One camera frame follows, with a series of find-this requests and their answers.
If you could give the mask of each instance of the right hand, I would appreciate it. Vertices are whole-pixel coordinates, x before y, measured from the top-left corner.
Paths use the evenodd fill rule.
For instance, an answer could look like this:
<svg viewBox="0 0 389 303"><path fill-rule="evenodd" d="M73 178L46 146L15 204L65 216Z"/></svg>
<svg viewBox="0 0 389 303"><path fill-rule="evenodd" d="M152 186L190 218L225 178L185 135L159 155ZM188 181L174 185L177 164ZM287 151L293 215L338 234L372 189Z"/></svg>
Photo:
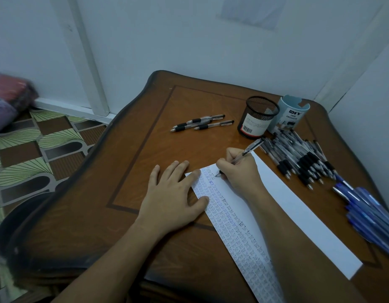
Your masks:
<svg viewBox="0 0 389 303"><path fill-rule="evenodd" d="M231 163L243 151L237 148L227 148L227 158L220 158L216 165L225 174L222 178L227 178L232 187L249 201L260 194L267 193L267 190L260 179L258 167L251 153L245 155L235 165Z"/></svg>

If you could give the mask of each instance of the mesh pen holder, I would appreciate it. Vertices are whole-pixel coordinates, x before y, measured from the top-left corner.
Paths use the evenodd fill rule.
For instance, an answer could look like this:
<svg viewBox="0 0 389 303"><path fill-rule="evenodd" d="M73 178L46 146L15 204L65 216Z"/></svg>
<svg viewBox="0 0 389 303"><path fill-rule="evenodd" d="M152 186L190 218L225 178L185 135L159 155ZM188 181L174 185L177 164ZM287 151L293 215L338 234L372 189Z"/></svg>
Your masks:
<svg viewBox="0 0 389 303"><path fill-rule="evenodd" d="M266 131L273 117L280 112L276 103L264 96L251 96L238 125L238 132L249 139L258 139Z"/></svg>

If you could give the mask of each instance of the purple fabric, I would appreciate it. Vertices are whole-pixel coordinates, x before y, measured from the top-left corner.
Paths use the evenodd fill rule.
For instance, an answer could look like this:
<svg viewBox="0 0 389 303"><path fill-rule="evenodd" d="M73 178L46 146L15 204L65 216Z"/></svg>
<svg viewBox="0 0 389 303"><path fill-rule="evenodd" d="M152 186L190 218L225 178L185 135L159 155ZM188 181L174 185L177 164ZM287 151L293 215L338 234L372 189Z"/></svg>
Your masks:
<svg viewBox="0 0 389 303"><path fill-rule="evenodd" d="M18 112L14 107L0 99L0 131L11 123L17 115Z"/></svg>

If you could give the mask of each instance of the barcode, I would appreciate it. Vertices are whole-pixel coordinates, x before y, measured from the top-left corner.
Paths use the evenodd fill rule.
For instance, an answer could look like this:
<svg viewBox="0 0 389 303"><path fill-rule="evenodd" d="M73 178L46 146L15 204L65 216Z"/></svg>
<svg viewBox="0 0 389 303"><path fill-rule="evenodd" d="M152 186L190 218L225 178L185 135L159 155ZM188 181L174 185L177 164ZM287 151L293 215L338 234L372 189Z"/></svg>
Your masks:
<svg viewBox="0 0 389 303"><path fill-rule="evenodd" d="M244 125L242 126L242 128L244 129L245 132L252 133L252 130L250 128L248 128L248 127L246 127Z"/></svg>

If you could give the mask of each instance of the floor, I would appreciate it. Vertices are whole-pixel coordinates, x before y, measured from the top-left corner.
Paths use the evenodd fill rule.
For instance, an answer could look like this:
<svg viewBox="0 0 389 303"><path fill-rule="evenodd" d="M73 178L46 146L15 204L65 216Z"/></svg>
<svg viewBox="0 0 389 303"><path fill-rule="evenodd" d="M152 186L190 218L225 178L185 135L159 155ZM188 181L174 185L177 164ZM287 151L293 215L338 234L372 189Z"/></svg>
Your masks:
<svg viewBox="0 0 389 303"><path fill-rule="evenodd" d="M55 191L78 168L106 125L42 109L23 112L0 132L0 223L20 203ZM13 285L0 263L0 303L31 303L41 294Z"/></svg>

